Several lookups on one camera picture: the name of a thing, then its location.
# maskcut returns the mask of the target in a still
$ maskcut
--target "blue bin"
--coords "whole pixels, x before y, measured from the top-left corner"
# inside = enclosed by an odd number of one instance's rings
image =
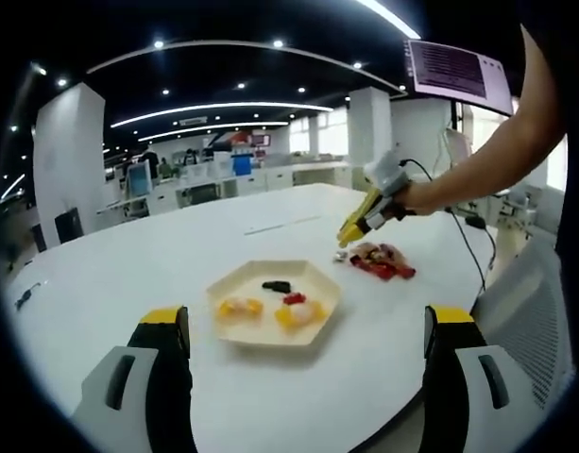
[[[232,170],[237,176],[251,175],[251,156],[233,158]]]

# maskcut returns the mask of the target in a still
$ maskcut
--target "hand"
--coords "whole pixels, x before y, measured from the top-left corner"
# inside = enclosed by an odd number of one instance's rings
[[[417,215],[430,215],[438,210],[432,199],[430,183],[427,182],[411,182],[396,194],[395,200],[407,210],[414,210]],[[394,217],[391,211],[384,212],[383,216],[386,220]]]

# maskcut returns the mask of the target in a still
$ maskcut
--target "white round table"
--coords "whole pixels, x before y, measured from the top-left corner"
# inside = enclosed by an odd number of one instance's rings
[[[481,281],[444,212],[388,223],[367,239],[417,269],[382,282],[332,262],[335,235],[364,194],[316,184],[221,200],[123,224],[40,254],[8,289],[10,322],[36,379],[63,413],[82,380],[125,345],[149,310],[185,305],[199,452],[349,451],[420,390],[424,308],[471,309]],[[486,268],[483,231],[464,226]],[[216,339],[205,289],[247,260],[309,260],[342,288],[337,312],[303,350]],[[22,292],[40,281],[20,312]]]

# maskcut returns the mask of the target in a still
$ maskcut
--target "light strip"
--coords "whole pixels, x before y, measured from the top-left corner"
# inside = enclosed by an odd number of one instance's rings
[[[421,37],[416,33],[416,31],[407,25],[399,16],[394,14],[388,8],[380,5],[375,0],[356,0],[361,5],[366,6],[371,11],[376,12],[382,16],[387,22],[395,26],[398,30],[404,33],[407,38],[411,40],[420,40]]]
[[[199,127],[192,127],[190,129],[182,129],[182,130],[172,130],[171,132],[164,132],[162,134],[151,135],[150,137],[142,137],[138,139],[138,142],[145,142],[147,140],[158,139],[160,137],[167,137],[168,135],[178,135],[184,134],[186,132],[197,132],[199,130],[210,130],[210,129],[225,129],[228,127],[252,127],[252,126],[289,126],[289,123],[286,121],[262,121],[259,123],[230,123],[227,125],[212,125],[212,126],[199,126]]]
[[[6,189],[4,194],[1,196],[0,201],[6,198],[6,196],[8,196],[8,194],[12,191],[12,189],[14,189],[18,185],[18,183],[21,182],[23,179],[25,179],[25,174],[18,176],[18,179],[12,182],[12,185]]]
[[[194,110],[205,110],[205,109],[229,109],[233,107],[279,107],[284,109],[305,109],[305,110],[318,110],[318,111],[333,111],[328,107],[320,106],[310,106],[308,104],[292,104],[287,102],[227,102],[224,104],[204,104],[202,106],[188,106],[180,107],[178,109],[155,111],[154,113],[148,113],[147,115],[137,116],[135,118],[129,118],[128,120],[115,123],[111,128],[118,126],[127,125],[129,123],[134,123],[136,121],[146,120],[148,118],[154,118],[155,116],[170,115],[172,113],[180,113],[182,111],[194,111]]]

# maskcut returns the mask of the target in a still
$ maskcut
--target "ceiling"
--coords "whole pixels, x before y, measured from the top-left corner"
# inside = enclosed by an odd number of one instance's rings
[[[464,47],[502,61],[514,93],[521,86],[523,54],[513,1],[480,6],[470,0],[378,0],[426,41]],[[363,69],[395,85],[406,82],[403,40],[394,26],[356,0],[109,0],[33,2],[25,16],[20,52],[47,75],[31,73],[19,91],[4,173],[13,180],[30,176],[30,128],[39,108],[62,90],[84,81],[106,100],[104,141],[113,155],[141,149],[137,139],[167,132],[178,119],[220,115],[222,122],[279,121],[308,111],[232,109],[188,112],[110,128],[137,115],[184,106],[221,102],[278,101],[327,107],[344,104],[351,90],[384,84],[350,69],[277,50],[227,45],[162,50],[125,59],[92,74],[87,71],[128,52],[198,40],[272,43],[313,52]],[[56,81],[69,84],[60,88]],[[243,90],[237,84],[246,83]],[[298,92],[303,87],[306,92]],[[162,90],[169,90],[162,95]],[[258,120],[253,114],[258,113]],[[31,189],[30,177],[25,181]]]

